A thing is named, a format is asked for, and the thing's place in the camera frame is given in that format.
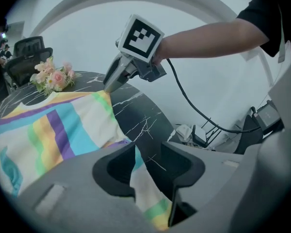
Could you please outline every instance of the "black cable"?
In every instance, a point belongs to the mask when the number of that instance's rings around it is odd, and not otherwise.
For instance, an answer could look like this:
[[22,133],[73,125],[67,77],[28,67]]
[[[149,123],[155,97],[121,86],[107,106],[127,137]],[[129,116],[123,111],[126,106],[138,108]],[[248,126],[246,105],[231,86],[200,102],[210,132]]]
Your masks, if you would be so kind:
[[186,95],[185,91],[183,90],[182,85],[180,84],[180,81],[179,81],[179,79],[178,79],[178,76],[177,76],[177,73],[176,73],[176,70],[175,70],[173,64],[171,63],[170,59],[167,59],[167,61],[168,61],[169,65],[170,65],[170,67],[171,67],[171,69],[172,69],[172,71],[173,71],[173,73],[174,73],[174,76],[175,76],[176,82],[177,82],[177,84],[178,84],[178,86],[179,86],[179,88],[180,88],[180,90],[181,90],[183,96],[184,96],[185,99],[187,100],[187,102],[191,105],[191,107],[192,107],[195,111],[197,111],[197,113],[199,113],[199,114],[200,114],[204,119],[206,119],[206,120],[207,120],[209,123],[211,123],[213,126],[219,128],[220,130],[223,130],[223,131],[225,131],[225,132],[235,133],[235,134],[238,134],[238,133],[251,133],[251,132],[253,132],[253,131],[256,131],[256,130],[259,130],[259,129],[260,129],[260,127],[257,127],[257,128],[253,128],[253,129],[250,129],[250,130],[227,130],[227,129],[225,129],[225,128],[220,127],[218,124],[215,124],[215,123],[214,123],[210,118],[208,118],[208,117],[207,117],[206,115],[204,115],[204,114],[203,114],[199,109],[197,109],[197,108],[194,106],[194,104],[192,104],[192,102],[189,100],[188,96]]

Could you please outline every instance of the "table top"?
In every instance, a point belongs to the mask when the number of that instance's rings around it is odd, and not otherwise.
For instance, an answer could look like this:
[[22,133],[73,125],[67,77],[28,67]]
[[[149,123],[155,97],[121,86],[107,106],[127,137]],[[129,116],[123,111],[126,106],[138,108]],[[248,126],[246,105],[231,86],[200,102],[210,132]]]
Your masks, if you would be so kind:
[[[103,90],[104,74],[78,72],[74,86],[68,86],[64,92],[96,92]],[[12,112],[19,103],[33,105],[46,97],[40,94],[34,85],[25,85],[10,94],[0,106],[0,118]],[[174,128],[159,107],[137,88],[126,83],[111,93],[111,102],[115,118],[123,133],[139,148],[144,161],[153,158],[160,162],[161,142],[180,143]]]

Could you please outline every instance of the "green stripe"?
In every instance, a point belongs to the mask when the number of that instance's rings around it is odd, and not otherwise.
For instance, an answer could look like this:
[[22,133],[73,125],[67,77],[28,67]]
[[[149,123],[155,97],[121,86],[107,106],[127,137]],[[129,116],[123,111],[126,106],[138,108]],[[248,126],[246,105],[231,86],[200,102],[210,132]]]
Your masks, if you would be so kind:
[[99,102],[101,103],[101,105],[103,106],[103,108],[111,115],[111,120],[115,120],[115,116],[113,113],[113,109],[112,107],[107,103],[107,101],[101,96],[99,95],[98,92],[95,92],[92,94],[92,96]]
[[37,134],[34,132],[33,125],[28,127],[28,138],[38,152],[38,158],[35,160],[35,168],[39,175],[46,173],[46,169],[42,163],[41,154],[43,152],[43,144]]
[[151,208],[147,209],[144,212],[144,216],[151,221],[156,216],[164,214],[168,209],[168,205],[168,200],[162,199],[156,205],[153,205]]

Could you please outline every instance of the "white object on floor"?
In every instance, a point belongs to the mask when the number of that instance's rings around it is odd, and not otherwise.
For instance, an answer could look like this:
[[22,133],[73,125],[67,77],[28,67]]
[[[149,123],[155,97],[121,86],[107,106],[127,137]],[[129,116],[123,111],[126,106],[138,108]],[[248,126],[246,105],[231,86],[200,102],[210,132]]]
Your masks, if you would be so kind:
[[206,141],[206,132],[198,125],[195,125],[195,135],[198,136],[200,139]]
[[179,127],[177,127],[176,131],[183,137],[183,140],[188,139],[188,137],[192,133],[192,129],[186,124],[182,124]]

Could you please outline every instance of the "shirt sleeve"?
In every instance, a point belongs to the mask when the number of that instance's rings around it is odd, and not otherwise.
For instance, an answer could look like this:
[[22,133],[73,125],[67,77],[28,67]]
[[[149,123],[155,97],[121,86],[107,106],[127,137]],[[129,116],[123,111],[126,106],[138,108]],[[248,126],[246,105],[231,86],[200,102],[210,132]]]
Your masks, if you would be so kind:
[[281,17],[276,0],[252,0],[237,18],[257,26],[269,38],[269,42],[261,46],[266,53],[271,57],[278,53],[281,40]]

